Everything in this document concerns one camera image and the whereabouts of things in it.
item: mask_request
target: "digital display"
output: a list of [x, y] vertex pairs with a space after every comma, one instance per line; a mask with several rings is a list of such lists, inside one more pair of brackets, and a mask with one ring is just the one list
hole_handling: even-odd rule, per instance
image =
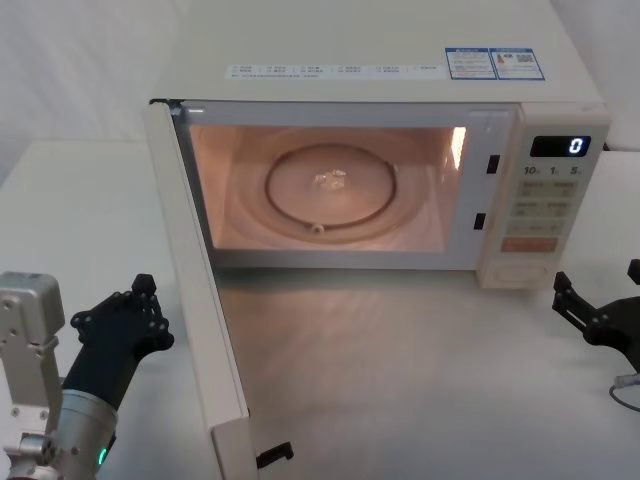
[[536, 137], [531, 146], [532, 157], [584, 157], [591, 137]]

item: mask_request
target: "microwave top surface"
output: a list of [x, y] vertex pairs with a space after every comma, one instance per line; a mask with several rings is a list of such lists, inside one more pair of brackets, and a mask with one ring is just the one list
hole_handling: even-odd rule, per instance
[[153, 98], [602, 103], [548, 0], [196, 0]]

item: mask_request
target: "orange button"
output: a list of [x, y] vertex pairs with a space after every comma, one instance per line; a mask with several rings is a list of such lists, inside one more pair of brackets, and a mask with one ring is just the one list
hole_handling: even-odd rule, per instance
[[502, 251], [511, 253], [552, 253], [557, 246], [557, 238], [509, 237], [502, 241]]

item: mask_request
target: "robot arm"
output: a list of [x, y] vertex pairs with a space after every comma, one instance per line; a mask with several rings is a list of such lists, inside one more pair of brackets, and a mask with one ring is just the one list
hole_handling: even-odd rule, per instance
[[[640, 285], [640, 260], [632, 260], [627, 272]], [[615, 390], [640, 385], [640, 297], [623, 298], [595, 308], [576, 293], [564, 272], [556, 274], [553, 309], [582, 332], [591, 345], [606, 345], [622, 353], [636, 371], [616, 377], [609, 390], [619, 404], [640, 412], [640, 408], [621, 401]]]
[[83, 347], [60, 387], [53, 349], [64, 325], [56, 280], [0, 275], [0, 353], [13, 408], [9, 479], [93, 480], [115, 441], [138, 363], [173, 344], [150, 275], [73, 316]]

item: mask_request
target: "blue sticker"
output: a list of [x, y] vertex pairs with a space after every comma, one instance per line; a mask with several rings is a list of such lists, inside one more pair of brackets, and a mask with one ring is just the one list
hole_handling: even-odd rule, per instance
[[491, 48], [499, 80], [542, 80], [544, 75], [531, 48]]
[[452, 80], [496, 80], [488, 48], [446, 48]]

